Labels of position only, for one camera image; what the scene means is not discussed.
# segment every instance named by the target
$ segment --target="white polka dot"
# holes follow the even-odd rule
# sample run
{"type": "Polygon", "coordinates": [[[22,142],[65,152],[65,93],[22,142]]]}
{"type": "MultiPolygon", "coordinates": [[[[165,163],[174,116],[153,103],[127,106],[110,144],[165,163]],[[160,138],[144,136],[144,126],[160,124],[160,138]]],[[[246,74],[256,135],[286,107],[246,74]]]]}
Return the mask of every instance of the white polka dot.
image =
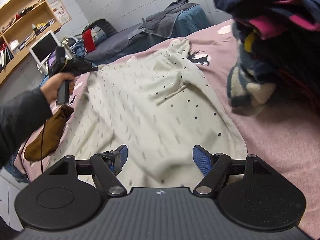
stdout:
{"type": "Polygon", "coordinates": [[[219,34],[226,34],[231,32],[231,25],[223,26],[220,30],[218,30],[219,34]]]}

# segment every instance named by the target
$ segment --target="pink bedsheet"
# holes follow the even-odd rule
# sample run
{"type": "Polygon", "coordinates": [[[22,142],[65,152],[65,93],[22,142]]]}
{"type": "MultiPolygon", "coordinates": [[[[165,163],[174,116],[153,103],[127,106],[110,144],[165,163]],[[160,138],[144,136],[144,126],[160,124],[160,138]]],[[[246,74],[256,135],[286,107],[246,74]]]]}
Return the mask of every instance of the pink bedsheet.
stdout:
{"type": "MultiPolygon", "coordinates": [[[[231,112],[226,83],[228,73],[237,60],[237,42],[231,32],[224,33],[230,28],[221,29],[230,24],[232,20],[188,36],[193,51],[199,50],[198,55],[204,54],[201,57],[210,55],[208,66],[197,66],[204,72],[227,115],[243,136],[248,153],[260,156],[303,192],[307,208],[299,226],[317,239],[320,237],[320,117],[308,104],[288,101],[268,104],[257,116],[231,112]]],[[[170,41],[135,56],[145,57],[166,48],[170,41]]]]}
{"type": "MultiPolygon", "coordinates": [[[[70,103],[69,103],[69,105],[71,107],[73,107],[74,109],[77,107],[77,104],[81,98],[81,94],[84,92],[84,89],[87,87],[87,79],[88,79],[89,75],[90,75],[89,73],[83,74],[83,75],[79,76],[79,78],[76,80],[74,93],[73,93],[73,95],[70,96],[70,103]]],[[[58,111],[58,109],[60,107],[56,106],[56,102],[54,101],[50,105],[50,108],[52,110],[52,114],[54,114],[58,111]]],[[[62,143],[64,141],[66,134],[68,132],[68,124],[71,123],[72,120],[73,120],[73,115],[71,115],[71,117],[67,121],[67,125],[66,125],[65,130],[63,131],[63,135],[61,137],[60,143],[62,143]]],[[[37,138],[37,136],[40,134],[42,129],[43,129],[43,126],[40,127],[37,131],[35,131],[31,135],[31,137],[27,141],[26,146],[28,146],[30,143],[32,143],[37,138]]],[[[30,181],[33,181],[38,176],[41,175],[41,162],[32,163],[32,162],[27,161],[23,157],[26,146],[25,147],[23,147],[23,146],[24,146],[24,143],[20,147],[18,155],[14,161],[14,166],[16,166],[23,174],[27,174],[30,181]]],[[[51,158],[52,158],[52,155],[49,155],[43,159],[44,170],[47,167],[51,158]]]]}

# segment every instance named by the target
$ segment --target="white monitor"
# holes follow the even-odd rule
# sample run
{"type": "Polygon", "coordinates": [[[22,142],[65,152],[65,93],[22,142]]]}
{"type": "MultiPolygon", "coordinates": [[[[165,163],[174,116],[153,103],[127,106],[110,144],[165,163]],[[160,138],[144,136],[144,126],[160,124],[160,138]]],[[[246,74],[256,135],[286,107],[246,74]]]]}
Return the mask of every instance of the white monitor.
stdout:
{"type": "Polygon", "coordinates": [[[38,66],[41,67],[45,64],[50,54],[57,46],[61,46],[61,43],[57,39],[56,35],[54,35],[53,31],[48,31],[38,41],[32,44],[29,51],[38,66]]]}

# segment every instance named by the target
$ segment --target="wooden shelf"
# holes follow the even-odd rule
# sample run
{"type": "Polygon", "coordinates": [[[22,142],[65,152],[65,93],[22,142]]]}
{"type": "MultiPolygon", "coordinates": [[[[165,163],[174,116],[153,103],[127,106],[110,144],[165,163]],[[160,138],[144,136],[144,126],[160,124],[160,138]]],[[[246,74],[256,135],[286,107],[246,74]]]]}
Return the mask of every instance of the wooden shelf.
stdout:
{"type": "MultiPolygon", "coordinates": [[[[2,7],[0,7],[0,26],[7,26],[15,15],[23,8],[28,8],[36,4],[39,0],[10,0],[2,7]]],[[[47,23],[51,19],[55,20],[50,27],[45,29],[42,33],[36,36],[26,47],[14,55],[14,58],[7,64],[4,70],[0,72],[0,87],[5,83],[8,77],[14,72],[16,67],[23,61],[23,59],[29,54],[29,48],[36,41],[38,41],[43,35],[48,31],[57,32],[61,28],[61,24],[52,12],[47,0],[42,0],[43,2],[36,5],[30,12],[18,19],[14,24],[12,24],[7,30],[2,32],[0,30],[0,39],[3,40],[7,46],[9,43],[18,40],[22,42],[28,34],[30,34],[32,29],[32,24],[37,25],[40,23],[47,23]]]]}
{"type": "Polygon", "coordinates": [[[6,29],[3,34],[6,34],[8,31],[10,31],[11,28],[14,28],[15,25],[17,25],[19,22],[23,21],[32,11],[35,11],[37,8],[40,8],[41,5],[46,4],[45,1],[39,3],[36,7],[34,7],[30,12],[28,12],[26,15],[22,16],[20,19],[18,19],[14,24],[12,24],[8,29],[6,29]]]}
{"type": "Polygon", "coordinates": [[[45,35],[48,31],[57,31],[61,27],[59,22],[55,22],[50,27],[48,27],[45,31],[40,33],[33,39],[26,47],[24,47],[21,51],[19,51],[14,58],[8,63],[4,70],[0,72],[0,87],[5,83],[6,79],[14,72],[15,68],[18,66],[19,62],[21,62],[25,56],[29,54],[29,47],[38,41],[43,35],[45,35]]]}

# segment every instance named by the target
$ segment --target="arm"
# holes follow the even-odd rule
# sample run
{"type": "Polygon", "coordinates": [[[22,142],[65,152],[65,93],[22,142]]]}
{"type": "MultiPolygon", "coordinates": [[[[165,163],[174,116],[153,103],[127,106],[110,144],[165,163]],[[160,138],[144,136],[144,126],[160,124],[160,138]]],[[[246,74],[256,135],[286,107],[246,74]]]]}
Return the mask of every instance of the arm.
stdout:
{"type": "MultiPolygon", "coordinates": [[[[69,73],[59,73],[40,89],[26,91],[0,106],[0,169],[20,145],[52,116],[49,104],[57,98],[64,80],[73,80],[69,73]]],[[[74,83],[70,84],[70,94],[74,83]]]]}

